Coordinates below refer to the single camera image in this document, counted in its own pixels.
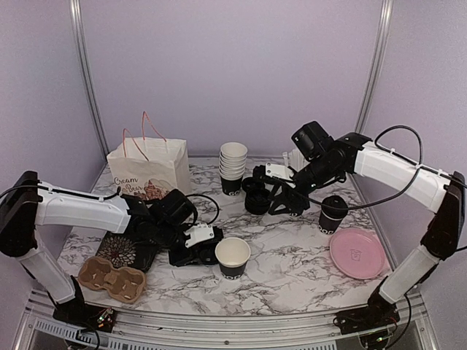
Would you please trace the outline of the black takeout coffee cup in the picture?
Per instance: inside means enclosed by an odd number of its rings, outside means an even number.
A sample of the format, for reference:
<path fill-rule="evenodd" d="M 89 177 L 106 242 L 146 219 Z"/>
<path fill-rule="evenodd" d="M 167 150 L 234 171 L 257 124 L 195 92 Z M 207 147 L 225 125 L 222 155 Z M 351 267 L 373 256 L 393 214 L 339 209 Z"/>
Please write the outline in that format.
<path fill-rule="evenodd" d="M 338 230 L 342 220 L 342 218 L 328 217 L 321 213 L 318 219 L 318 230 L 324 235 L 333 235 Z"/>
<path fill-rule="evenodd" d="M 227 280 L 239 279 L 251 255 L 249 244 L 240 238 L 224 238 L 215 247 L 220 272 Z"/>

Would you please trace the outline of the black coffee cup lid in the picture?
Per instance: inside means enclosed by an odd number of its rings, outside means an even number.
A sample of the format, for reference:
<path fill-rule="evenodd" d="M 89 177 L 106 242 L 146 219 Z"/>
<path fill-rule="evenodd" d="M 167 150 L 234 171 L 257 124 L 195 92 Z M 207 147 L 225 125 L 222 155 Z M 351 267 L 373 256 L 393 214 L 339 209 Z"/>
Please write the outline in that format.
<path fill-rule="evenodd" d="M 344 219 L 348 211 L 346 201 L 338 195 L 328 196 L 322 201 L 321 215 L 329 219 Z"/>

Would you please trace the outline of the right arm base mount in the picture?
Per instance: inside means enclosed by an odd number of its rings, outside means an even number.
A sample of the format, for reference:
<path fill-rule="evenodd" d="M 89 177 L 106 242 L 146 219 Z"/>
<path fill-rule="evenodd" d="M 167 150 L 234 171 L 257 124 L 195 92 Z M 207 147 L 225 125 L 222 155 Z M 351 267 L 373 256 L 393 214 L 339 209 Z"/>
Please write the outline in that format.
<path fill-rule="evenodd" d="M 376 288 L 366 306 L 336 313 L 333 324 L 342 335 L 346 335 L 397 324 L 400 319 L 395 303 L 387 302 L 379 294 L 379 288 Z"/>

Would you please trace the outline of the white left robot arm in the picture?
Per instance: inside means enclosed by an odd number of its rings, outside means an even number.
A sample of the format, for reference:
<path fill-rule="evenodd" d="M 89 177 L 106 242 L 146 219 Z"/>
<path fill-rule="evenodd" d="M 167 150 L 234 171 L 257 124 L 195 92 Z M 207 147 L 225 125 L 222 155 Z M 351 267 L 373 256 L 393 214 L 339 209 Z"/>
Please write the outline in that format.
<path fill-rule="evenodd" d="M 24 172 L 1 194 L 1 253 L 20 261 L 76 324 L 87 324 L 92 308 L 36 235 L 36 228 L 45 225 L 134 234 L 166 249 L 176 267 L 216 264 L 215 247 L 223 239 L 220 228 L 198 223 L 189 195 L 177 189 L 148 201 L 120 192 L 98 197 L 54 187 L 39 181 L 35 171 Z"/>

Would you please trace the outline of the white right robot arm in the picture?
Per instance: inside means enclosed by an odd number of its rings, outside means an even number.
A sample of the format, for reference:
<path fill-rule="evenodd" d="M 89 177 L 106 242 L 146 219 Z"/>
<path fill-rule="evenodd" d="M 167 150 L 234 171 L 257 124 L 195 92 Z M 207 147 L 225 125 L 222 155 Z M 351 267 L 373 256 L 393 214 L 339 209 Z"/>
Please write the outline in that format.
<path fill-rule="evenodd" d="M 459 172 L 448 174 L 424 165 L 421 141 L 418 159 L 412 160 L 360 133 L 334 139 L 316 121 L 303 125 L 291 139 L 307 165 L 295 171 L 266 164 L 265 181 L 274 186 L 271 215 L 302 214 L 313 203 L 312 192 L 343 181 L 348 174 L 373 179 L 396 191 L 369 206 L 408 195 L 433 212 L 419 245 L 379 285 L 361 312 L 362 321 L 376 327 L 389 316 L 390 304 L 427 279 L 441 261 L 461 250 L 458 242 L 465 219 L 465 178 Z"/>

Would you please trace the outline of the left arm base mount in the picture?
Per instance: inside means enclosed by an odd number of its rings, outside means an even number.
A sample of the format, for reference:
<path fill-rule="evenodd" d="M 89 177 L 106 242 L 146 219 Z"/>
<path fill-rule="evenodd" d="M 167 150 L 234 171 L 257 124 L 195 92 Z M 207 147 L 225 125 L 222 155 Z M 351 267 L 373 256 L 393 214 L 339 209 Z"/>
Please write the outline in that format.
<path fill-rule="evenodd" d="M 85 302 L 82 290 L 77 280 L 72 277 L 74 297 L 65 302 L 57 303 L 48 294 L 55 310 L 53 318 L 69 324 L 82 326 L 88 330 L 99 330 L 111 333 L 117 312 L 113 308 L 94 306 Z"/>

